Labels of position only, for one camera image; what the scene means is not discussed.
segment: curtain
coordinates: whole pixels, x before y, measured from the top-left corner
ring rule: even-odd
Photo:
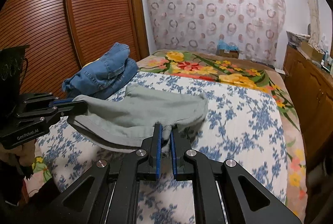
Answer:
[[[311,37],[309,43],[318,45],[320,40],[319,6],[318,0],[308,0],[310,9]]]
[[[215,54],[219,40],[239,58],[275,62],[284,0],[148,0],[157,49]]]

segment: floral blanket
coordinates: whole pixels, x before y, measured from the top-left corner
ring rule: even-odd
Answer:
[[[282,202],[286,201],[287,154],[278,106],[272,96],[257,90],[207,80],[138,72],[128,85],[137,83],[155,90],[208,98],[204,122],[182,135],[192,147],[210,159],[233,158]],[[125,87],[109,101],[121,101]],[[119,159],[121,153],[106,151],[88,141],[66,121],[51,126],[38,139],[45,163],[60,190],[66,189],[99,159]],[[169,159],[163,159],[161,177],[141,182],[137,224],[193,224],[191,181],[176,182]]]
[[[273,69],[239,59],[197,52],[162,50],[138,62],[139,70],[232,84],[271,95],[282,120],[288,156],[286,205],[302,221],[307,188],[305,154],[299,120],[282,78]]]
[[[24,178],[25,186],[27,190],[27,194],[29,197],[32,197],[36,194],[39,189],[49,180],[52,178],[52,175],[47,168],[47,165],[44,162],[43,157],[41,157],[42,153],[37,146],[35,152],[35,160],[32,164],[32,169],[34,174],[31,176],[29,180]]]

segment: denim jacket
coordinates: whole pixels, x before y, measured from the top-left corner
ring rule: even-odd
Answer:
[[[128,56],[129,47],[115,43],[97,61],[85,65],[74,76],[65,79],[62,90],[68,98],[84,94],[107,99],[124,87],[138,71],[136,62]]]

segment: black metal bracket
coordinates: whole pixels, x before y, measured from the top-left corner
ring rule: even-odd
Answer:
[[[87,111],[84,101],[54,104],[52,93],[25,93],[0,132],[0,143],[12,149],[28,141],[48,134],[49,127],[68,115],[80,115]]]
[[[87,111],[84,101],[60,100],[50,94],[23,94],[15,115],[0,133],[6,149],[49,132],[61,116]],[[139,181],[159,179],[162,125],[141,149],[109,164],[100,160],[51,202],[41,214],[50,223],[135,224]],[[233,159],[208,159],[172,130],[174,179],[192,180],[196,224],[299,224],[300,220]]]

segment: gray cloth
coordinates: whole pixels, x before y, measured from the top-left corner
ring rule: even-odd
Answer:
[[[203,94],[170,93],[137,84],[127,86],[124,99],[119,102],[86,95],[77,96],[74,101],[77,100],[84,100],[88,111],[69,116],[68,123],[91,142],[117,152],[139,148],[145,138],[153,135],[155,123],[162,124],[163,140],[167,142],[171,126],[177,124],[182,131],[202,122],[208,112],[208,100]]]

